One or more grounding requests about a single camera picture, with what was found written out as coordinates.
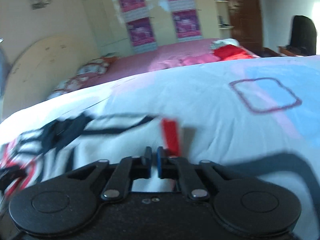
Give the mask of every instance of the headboard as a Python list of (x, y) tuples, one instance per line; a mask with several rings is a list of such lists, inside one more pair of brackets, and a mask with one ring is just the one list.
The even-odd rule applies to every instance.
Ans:
[(54, 36), (36, 42), (16, 61), (7, 80), (2, 119), (16, 111), (43, 102), (63, 80), (97, 55), (69, 36)]

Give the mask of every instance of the screw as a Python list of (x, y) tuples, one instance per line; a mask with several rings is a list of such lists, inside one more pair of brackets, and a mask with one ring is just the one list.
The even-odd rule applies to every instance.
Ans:
[(116, 198), (116, 197), (119, 197), (120, 195), (120, 192), (117, 191), (116, 189), (109, 189), (109, 190), (106, 190), (103, 195), (107, 198)]
[(158, 198), (158, 197), (153, 197), (153, 198), (151, 199), (151, 201), (152, 201), (152, 202), (159, 202), (159, 201), (160, 201), (160, 198)]
[(142, 199), (142, 203), (143, 204), (150, 204), (151, 203), (151, 199), (149, 199), (149, 198), (145, 198), (145, 199)]
[(208, 192), (204, 189), (195, 189), (191, 192), (194, 198), (203, 198), (208, 195)]

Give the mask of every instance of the red cloth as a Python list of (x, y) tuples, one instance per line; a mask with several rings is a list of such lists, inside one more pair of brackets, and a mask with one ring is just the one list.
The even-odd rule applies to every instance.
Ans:
[(249, 55), (245, 49), (234, 45), (226, 45), (214, 50), (214, 55), (221, 58), (221, 61), (233, 60), (233, 59), (246, 59), (254, 58)]

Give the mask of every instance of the wooden door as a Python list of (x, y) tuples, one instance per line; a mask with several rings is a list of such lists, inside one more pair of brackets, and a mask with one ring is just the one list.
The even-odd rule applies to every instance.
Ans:
[(252, 51), (262, 51), (262, 20), (259, 0), (228, 0), (232, 38)]

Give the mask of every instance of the pink bed sheet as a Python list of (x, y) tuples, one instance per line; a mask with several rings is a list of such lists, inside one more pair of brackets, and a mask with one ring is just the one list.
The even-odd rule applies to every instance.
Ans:
[(113, 63), (103, 76), (89, 79), (82, 88), (118, 80), (120, 78), (173, 67), (217, 62), (209, 46), (217, 39), (186, 41), (165, 45), (155, 51), (124, 57)]

